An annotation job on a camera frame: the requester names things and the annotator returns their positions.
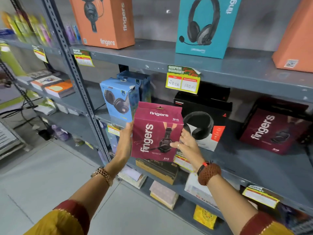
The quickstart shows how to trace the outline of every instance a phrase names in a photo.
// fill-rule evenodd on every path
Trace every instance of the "floor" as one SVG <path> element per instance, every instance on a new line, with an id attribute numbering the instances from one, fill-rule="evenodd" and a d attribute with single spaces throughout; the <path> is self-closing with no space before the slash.
<path id="1" fill-rule="evenodd" d="M 11 121 L 16 125 L 18 120 Z M 33 146 L 0 160 L 1 234 L 25 233 L 69 198 L 98 167 L 60 140 L 44 141 L 24 125 L 17 132 Z M 152 198 L 115 180 L 92 218 L 89 235 L 202 234 Z"/>

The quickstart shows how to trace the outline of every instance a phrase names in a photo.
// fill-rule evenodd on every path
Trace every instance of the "blue box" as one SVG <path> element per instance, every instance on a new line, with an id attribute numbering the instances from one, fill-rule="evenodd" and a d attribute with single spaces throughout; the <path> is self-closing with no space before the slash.
<path id="1" fill-rule="evenodd" d="M 111 116 L 131 122 L 139 102 L 139 88 L 126 80 L 115 78 L 100 83 L 107 109 Z"/>
<path id="2" fill-rule="evenodd" d="M 139 86 L 141 102 L 151 103 L 150 77 L 147 74 L 123 71 L 117 75 L 117 79 L 125 79 Z"/>
<path id="3" fill-rule="evenodd" d="M 176 53 L 223 59 L 241 0 L 180 0 Z"/>

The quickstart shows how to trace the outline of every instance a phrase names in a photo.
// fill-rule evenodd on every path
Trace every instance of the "purple bottle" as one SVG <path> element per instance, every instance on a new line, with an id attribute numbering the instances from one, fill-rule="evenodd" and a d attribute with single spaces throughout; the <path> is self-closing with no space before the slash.
<path id="1" fill-rule="evenodd" d="M 59 126 L 54 124 L 51 126 L 51 128 L 53 129 L 53 131 L 55 132 L 55 134 L 58 136 L 60 140 L 62 141 L 68 140 L 69 138 L 68 134 L 63 132 Z"/>

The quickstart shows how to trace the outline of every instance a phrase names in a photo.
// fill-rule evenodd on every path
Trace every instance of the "person's right hand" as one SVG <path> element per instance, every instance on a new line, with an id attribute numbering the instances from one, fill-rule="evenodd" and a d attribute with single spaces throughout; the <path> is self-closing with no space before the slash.
<path id="1" fill-rule="evenodd" d="M 195 172 L 197 172 L 205 160 L 202 157 L 196 140 L 184 128 L 182 129 L 182 135 L 179 140 L 180 142 L 171 142 L 170 146 L 181 150 L 183 156 L 191 163 Z"/>

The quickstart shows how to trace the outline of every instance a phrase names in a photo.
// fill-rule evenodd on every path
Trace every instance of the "headset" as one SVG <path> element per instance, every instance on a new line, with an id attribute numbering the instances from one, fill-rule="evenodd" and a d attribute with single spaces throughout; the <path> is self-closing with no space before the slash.
<path id="1" fill-rule="evenodd" d="M 191 120 L 192 118 L 196 117 L 196 116 L 200 116 L 200 117 L 205 117 L 209 123 L 207 126 L 203 127 L 203 128 L 196 128 L 192 133 L 191 133 L 191 130 L 190 130 L 190 127 L 188 126 L 188 121 Z M 184 122 L 184 129 L 187 130 L 191 136 L 195 139 L 195 140 L 202 140 L 202 139 L 205 139 L 209 136 L 209 134 L 211 133 L 211 130 L 214 126 L 214 121 L 212 119 L 212 117 L 206 113 L 206 112 L 203 112 L 203 111 L 195 111 L 195 112 L 192 112 L 188 115 L 186 115 L 183 119 L 183 122 Z"/>
<path id="2" fill-rule="evenodd" d="M 125 100 L 123 100 L 122 98 L 115 99 L 115 96 L 112 93 L 112 91 L 110 91 L 110 90 L 105 90 L 104 91 L 104 98 L 105 98 L 105 100 L 108 103 L 110 103 L 111 105 L 113 105 L 115 107 L 115 109 L 118 112 L 120 112 L 121 114 L 126 114 L 129 111 L 129 108 L 128 108 L 129 104 L 126 102 L 127 101 L 127 97 L 128 97 L 128 95 L 126 96 Z"/>
<path id="3" fill-rule="evenodd" d="M 276 132 L 275 137 L 271 138 L 271 141 L 273 143 L 278 143 L 278 144 L 286 142 L 288 138 L 290 137 L 289 132 L 294 125 L 295 125 L 295 122 L 290 122 L 289 126 L 286 129 Z"/>
<path id="4" fill-rule="evenodd" d="M 159 142 L 159 146 L 157 148 L 149 149 L 149 151 L 154 150 L 154 149 L 159 149 L 161 153 L 169 152 L 171 150 L 170 143 L 172 142 L 172 140 L 170 139 L 171 132 L 172 132 L 172 128 L 167 127 L 165 129 L 165 136 Z"/>
<path id="5" fill-rule="evenodd" d="M 213 36 L 216 32 L 217 25 L 220 18 L 220 8 L 218 0 L 211 0 L 213 5 L 213 21 L 212 24 L 208 24 L 202 28 L 200 31 L 200 27 L 197 22 L 194 21 L 194 14 L 197 6 L 202 0 L 195 0 L 192 4 L 188 16 L 188 27 L 187 27 L 187 35 L 190 42 L 197 44 L 190 44 L 185 42 L 185 38 L 183 36 L 179 37 L 179 41 L 188 45 L 210 45 L 213 39 Z"/>
<path id="6" fill-rule="evenodd" d="M 92 3 L 94 0 L 82 0 L 82 1 L 85 2 L 84 4 L 85 16 L 91 22 L 92 31 L 96 33 L 97 32 L 96 21 L 104 14 L 103 0 L 100 0 L 102 3 L 102 14 L 100 16 L 98 16 L 96 6 Z"/>

